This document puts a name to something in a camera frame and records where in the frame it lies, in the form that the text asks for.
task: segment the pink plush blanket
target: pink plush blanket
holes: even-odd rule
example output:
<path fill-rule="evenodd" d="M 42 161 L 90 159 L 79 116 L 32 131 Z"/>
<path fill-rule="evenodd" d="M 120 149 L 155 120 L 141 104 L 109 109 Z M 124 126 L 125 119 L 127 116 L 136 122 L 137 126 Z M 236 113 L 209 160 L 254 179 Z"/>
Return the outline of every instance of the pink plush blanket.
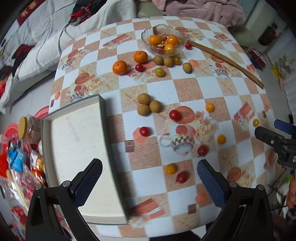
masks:
<path fill-rule="evenodd" d="M 236 0 L 152 0 L 165 15 L 201 18 L 225 27 L 242 25 L 245 14 Z"/>

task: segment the checkered pattern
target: checkered pattern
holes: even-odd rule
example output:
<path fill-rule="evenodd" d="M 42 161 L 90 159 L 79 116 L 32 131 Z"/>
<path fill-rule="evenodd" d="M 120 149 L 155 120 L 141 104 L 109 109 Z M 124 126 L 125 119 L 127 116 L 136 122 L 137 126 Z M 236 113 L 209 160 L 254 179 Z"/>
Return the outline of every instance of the checkered pattern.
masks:
<path fill-rule="evenodd" d="M 274 180 L 279 168 L 273 163 L 268 169 L 263 168 L 268 161 L 271 149 L 254 137 L 252 122 L 248 130 L 243 131 L 234 115 L 247 102 L 254 118 L 260 125 L 272 128 L 274 116 L 265 90 L 261 90 L 250 79 L 236 68 L 219 60 L 213 61 L 213 56 L 197 48 L 184 49 L 179 54 L 182 62 L 190 62 L 193 71 L 190 74 L 182 70 L 182 65 L 171 68 L 162 66 L 164 77 L 153 75 L 157 66 L 152 61 L 146 63 L 149 72 L 136 73 L 133 55 L 138 50 L 145 50 L 141 33 L 157 24 L 164 23 L 177 28 L 187 37 L 197 43 L 214 48 L 230 57 L 244 68 L 251 70 L 251 62 L 225 27 L 218 23 L 185 17 L 152 17 L 126 20 L 95 29 L 88 34 L 71 41 L 61 56 L 51 101 L 53 112 L 75 100 L 92 94 L 101 94 L 106 100 L 107 123 L 112 148 L 115 154 L 118 175 L 123 193 L 130 208 L 146 200 L 153 199 L 158 208 L 165 214 L 151 220 L 133 219 L 125 226 L 92 226 L 95 233 L 113 237 L 154 237 L 179 233 L 213 221 L 220 209 L 212 203 L 204 185 L 197 175 L 196 147 L 187 155 L 179 155 L 174 150 L 179 142 L 167 141 L 166 147 L 161 144 L 170 121 L 169 112 L 176 108 L 188 107 L 194 113 L 204 114 L 204 118 L 217 121 L 219 129 L 214 138 L 208 140 L 210 152 L 206 159 L 216 171 L 225 177 L 235 175 L 233 167 L 239 167 L 241 178 L 237 181 L 242 186 L 255 187 L 265 185 Z M 226 35 L 231 42 L 218 40 L 214 36 Z M 66 66 L 75 57 L 72 65 Z M 131 72 L 118 76 L 112 72 L 112 65 L 117 60 L 127 62 Z M 84 75 L 89 79 L 83 81 Z M 55 99 L 56 92 L 61 91 L 60 98 Z M 153 99 L 159 100 L 163 109 L 160 113 L 152 113 L 143 117 L 138 115 L 137 96 L 148 93 Z M 215 105 L 215 111 L 205 110 L 207 103 Z M 125 152 L 125 140 L 134 139 L 133 132 L 141 126 L 147 126 L 151 135 L 141 143 L 134 143 L 134 152 Z M 226 143 L 219 145 L 217 136 L 226 136 Z M 186 142 L 194 142 L 193 137 L 187 137 Z M 175 163 L 177 173 L 166 175 L 166 165 Z M 189 179 L 180 184 L 176 175 L 185 170 Z M 206 194 L 202 202 L 199 194 Z M 188 206 L 196 205 L 196 212 L 188 213 Z"/>

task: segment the checkered tablecloth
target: checkered tablecloth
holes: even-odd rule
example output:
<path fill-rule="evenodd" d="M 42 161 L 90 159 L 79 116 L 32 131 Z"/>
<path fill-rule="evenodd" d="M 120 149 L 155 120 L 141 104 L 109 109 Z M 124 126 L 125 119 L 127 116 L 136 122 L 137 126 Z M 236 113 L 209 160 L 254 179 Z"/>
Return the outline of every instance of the checkered tablecloth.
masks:
<path fill-rule="evenodd" d="M 213 221 L 218 213 L 197 175 L 197 148 L 209 146 L 206 159 L 229 180 L 247 187 L 261 183 L 267 188 L 280 172 L 272 149 L 256 140 L 252 120 L 273 128 L 274 116 L 265 90 L 227 63 L 197 48 L 184 49 L 182 65 L 162 66 L 164 77 L 156 77 L 157 66 L 148 53 L 145 72 L 135 71 L 133 55 L 145 50 L 141 33 L 157 24 L 176 28 L 189 39 L 214 48 L 236 63 L 258 74 L 225 27 L 218 23 L 184 17 L 132 19 L 95 29 L 70 42 L 63 51 L 56 72 L 49 112 L 83 97 L 100 94 L 106 100 L 107 123 L 120 183 L 135 217 L 124 226 L 92 226 L 96 234 L 113 237 L 154 237 L 187 231 Z M 127 74 L 118 76 L 112 65 L 124 60 Z M 163 105 L 160 113 L 142 117 L 136 97 L 148 93 Z M 208 113 L 206 103 L 215 111 Z M 168 117 L 178 109 L 179 123 Z M 147 126 L 148 138 L 137 128 Z M 227 141 L 219 145 L 217 136 Z M 134 152 L 125 152 L 125 141 L 134 140 Z M 178 171 L 166 175 L 166 165 Z M 189 179 L 176 183 L 185 170 Z"/>

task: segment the glass bowl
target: glass bowl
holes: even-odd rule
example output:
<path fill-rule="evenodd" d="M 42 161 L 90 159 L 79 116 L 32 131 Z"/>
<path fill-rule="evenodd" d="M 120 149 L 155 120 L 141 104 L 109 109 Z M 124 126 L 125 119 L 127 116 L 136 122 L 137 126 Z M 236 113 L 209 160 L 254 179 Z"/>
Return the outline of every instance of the glass bowl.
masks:
<path fill-rule="evenodd" d="M 173 49 L 170 50 L 164 50 L 162 48 L 153 47 L 148 42 L 149 37 L 152 35 L 159 35 L 161 37 L 168 37 L 173 35 L 179 39 L 179 43 Z M 141 39 L 144 41 L 145 48 L 150 53 L 160 55 L 162 57 L 171 57 L 177 55 L 178 53 L 181 53 L 187 42 L 187 38 L 182 33 L 164 24 L 158 24 L 153 28 L 146 29 L 141 34 Z"/>

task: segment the floor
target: floor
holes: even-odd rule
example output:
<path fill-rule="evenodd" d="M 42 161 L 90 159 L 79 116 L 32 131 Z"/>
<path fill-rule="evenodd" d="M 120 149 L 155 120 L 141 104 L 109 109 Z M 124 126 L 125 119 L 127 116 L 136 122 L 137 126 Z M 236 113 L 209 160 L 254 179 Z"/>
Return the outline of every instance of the floor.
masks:
<path fill-rule="evenodd" d="M 267 63 L 267 67 L 263 71 L 258 71 L 261 80 L 263 81 L 267 95 L 272 104 L 276 119 L 283 120 L 289 123 L 288 115 L 290 114 L 289 106 L 285 97 L 285 93 L 280 90 L 278 82 L 273 77 L 270 71 L 271 63 Z M 0 133 L 3 133 L 5 128 L 12 122 L 18 123 L 21 116 L 26 114 L 36 114 L 41 108 L 49 105 L 51 88 L 54 81 L 54 73 L 44 78 L 35 86 L 30 88 L 12 107 L 11 112 L 7 111 L 6 115 L 0 115 Z M 193 230 L 195 234 L 202 237 L 206 231 L 205 226 Z M 101 241 L 117 241 L 119 238 L 110 238 L 99 236 Z M 147 238 L 125 238 L 124 241 L 147 241 Z"/>

